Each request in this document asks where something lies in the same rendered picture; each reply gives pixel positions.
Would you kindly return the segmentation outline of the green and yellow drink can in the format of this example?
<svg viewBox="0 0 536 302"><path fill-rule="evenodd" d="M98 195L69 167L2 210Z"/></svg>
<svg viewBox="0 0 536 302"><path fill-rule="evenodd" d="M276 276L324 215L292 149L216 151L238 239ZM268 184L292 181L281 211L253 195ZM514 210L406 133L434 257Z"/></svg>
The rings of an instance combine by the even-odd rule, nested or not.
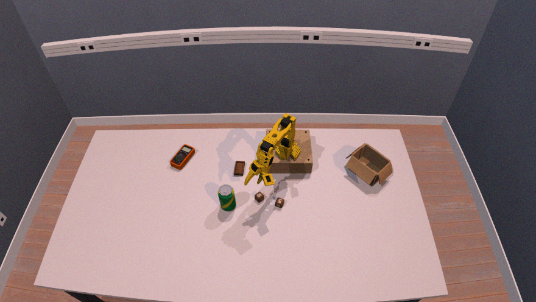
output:
<svg viewBox="0 0 536 302"><path fill-rule="evenodd" d="M222 185L218 190L221 208L224 211L232 211L236 207L234 189L228 184Z"/></svg>

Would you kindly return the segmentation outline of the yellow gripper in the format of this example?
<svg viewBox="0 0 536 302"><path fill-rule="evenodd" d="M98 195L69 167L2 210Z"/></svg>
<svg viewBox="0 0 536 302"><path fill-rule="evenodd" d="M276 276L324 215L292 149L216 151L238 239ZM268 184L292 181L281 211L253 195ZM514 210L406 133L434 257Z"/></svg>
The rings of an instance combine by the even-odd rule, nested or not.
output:
<svg viewBox="0 0 536 302"><path fill-rule="evenodd" d="M275 184L274 180L273 180L273 177L272 177L272 174L268 174L268 172L270 170L270 166L269 167L263 166L258 161L258 159L254 160L253 163L251 163L249 169L250 169L250 171L249 171L247 177L245 178L245 182L244 182L245 186L252 179L252 177L254 175L258 175L258 174L259 174L259 178L258 178L257 184L260 184L260 182L262 180L264 181L265 186Z"/></svg>

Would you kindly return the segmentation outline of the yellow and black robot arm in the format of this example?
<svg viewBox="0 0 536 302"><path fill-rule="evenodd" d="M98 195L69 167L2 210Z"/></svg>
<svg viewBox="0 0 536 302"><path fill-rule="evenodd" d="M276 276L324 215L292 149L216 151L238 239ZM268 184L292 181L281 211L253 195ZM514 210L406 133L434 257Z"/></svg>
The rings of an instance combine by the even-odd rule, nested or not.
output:
<svg viewBox="0 0 536 302"><path fill-rule="evenodd" d="M297 159L301 150L297 143L294 143L295 121L295 117L285 113L283 118L279 118L275 123L269 134L264 137L263 142L259 144L256 157L263 166L269 167L272 165L273 150L275 149L281 160L287 160L290 154L294 160ZM278 131L280 125L281 128Z"/></svg>

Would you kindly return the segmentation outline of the orange pocket multimeter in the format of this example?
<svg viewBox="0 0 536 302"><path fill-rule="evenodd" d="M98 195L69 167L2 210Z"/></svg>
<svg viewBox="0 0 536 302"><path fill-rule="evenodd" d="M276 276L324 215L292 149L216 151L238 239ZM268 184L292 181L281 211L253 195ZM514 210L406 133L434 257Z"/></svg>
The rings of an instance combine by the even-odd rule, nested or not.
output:
<svg viewBox="0 0 536 302"><path fill-rule="evenodd" d="M191 159L193 154L195 154L194 148L184 144L170 160L170 164L172 167L178 170L182 170L185 164Z"/></svg>

